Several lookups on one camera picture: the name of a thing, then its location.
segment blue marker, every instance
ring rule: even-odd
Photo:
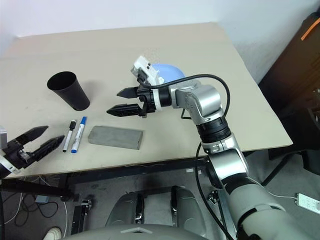
[[[78,151],[80,140],[81,140],[82,134],[84,133],[84,130],[85,130],[86,121],[87,121],[87,117],[84,116],[81,120],[80,125],[79,125],[78,132],[76,133],[76,136],[74,139],[74,144],[72,145],[71,153],[73,153],[73,154],[75,154]]]

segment marker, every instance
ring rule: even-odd
[[[69,143],[70,143],[70,139],[71,139],[71,136],[72,136],[72,132],[73,132],[73,130],[75,129],[76,124],[77,124],[77,120],[72,120],[72,121],[70,122],[69,132],[68,132],[68,135],[66,136],[66,140],[65,140],[65,143],[64,143],[64,146],[63,146],[63,149],[62,149],[62,151],[63,151],[64,153],[68,150],[68,146],[69,146]]]
[[[86,125],[86,120],[87,120],[87,117],[84,116],[81,120],[81,123],[79,125],[79,129],[78,129],[78,132],[75,136],[75,139],[74,139],[74,144],[72,145],[72,150],[71,150],[71,153],[75,154],[77,151],[78,151],[78,147],[79,147],[79,144],[80,144],[80,140],[81,140],[81,137],[82,137],[82,134],[84,133],[84,129],[85,129],[85,125]]]

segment black cup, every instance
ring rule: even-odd
[[[58,94],[74,110],[82,111],[90,105],[89,99],[81,88],[77,76],[73,72],[59,72],[53,75],[46,85],[48,89]]]

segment gray floor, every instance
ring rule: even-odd
[[[266,150],[257,151],[247,157],[250,168],[250,175],[261,182],[268,173],[279,163],[279,160],[269,161]],[[50,180],[50,184],[55,184],[55,180]],[[212,187],[208,178],[200,176],[202,188],[205,193],[209,193]],[[160,172],[154,174],[135,175],[129,177],[119,177],[109,180],[82,183],[75,186],[75,192],[80,194],[80,198],[87,195],[94,195],[94,207],[89,212],[85,222],[85,229],[91,230],[101,228],[105,225],[109,213],[111,212],[116,201],[126,192],[151,190],[156,188],[171,187],[173,185],[185,186],[190,189],[198,199],[201,211],[204,215],[207,227],[207,238],[210,240],[224,239],[223,234],[219,231],[217,225],[212,220],[206,207],[200,198],[194,172],[186,170],[175,170]],[[312,174],[303,169],[302,159],[299,155],[284,167],[283,170],[267,186],[267,189],[278,195],[295,196],[295,193],[303,193],[315,199],[320,199],[320,176]],[[4,192],[2,197],[5,198],[10,193]],[[15,214],[17,210],[20,195],[17,194],[4,204],[4,216],[7,221]],[[26,224],[22,227],[16,227],[12,222],[6,225],[6,239],[8,240],[41,240],[47,230],[53,226],[58,226],[65,230],[66,213],[62,202],[58,198],[51,198],[59,204],[57,214],[52,218],[44,218],[39,211],[31,212]],[[286,210],[297,220],[306,231],[316,239],[320,238],[320,215],[298,207],[293,199],[278,198],[278,201]],[[170,194],[162,193],[150,195],[145,199],[145,223],[171,225],[170,213]],[[78,202],[67,202],[68,209],[68,226],[67,233],[70,233],[74,206]],[[43,207],[45,214],[50,214],[54,210],[53,206]],[[18,223],[23,221],[25,215],[17,219]]]

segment table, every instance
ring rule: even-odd
[[[137,86],[130,69],[139,55],[152,63],[175,65],[186,76],[209,73],[223,78],[231,94],[226,119],[242,151],[292,144],[231,41],[215,23],[30,36],[17,39],[0,59],[0,123],[8,131],[8,140],[32,127],[48,125],[49,129],[25,148],[35,150],[49,138],[66,135],[70,120],[88,118],[78,153],[63,153],[61,146],[19,176],[195,156],[200,137],[192,121],[180,119],[180,110],[166,107],[146,119],[106,114],[116,104],[139,101],[116,96],[123,88]],[[77,75],[90,99],[89,108],[75,111],[47,89],[48,79],[62,71]],[[211,79],[201,82],[215,86],[225,106],[223,87]],[[95,125],[143,130],[140,150],[89,144],[88,135]]]

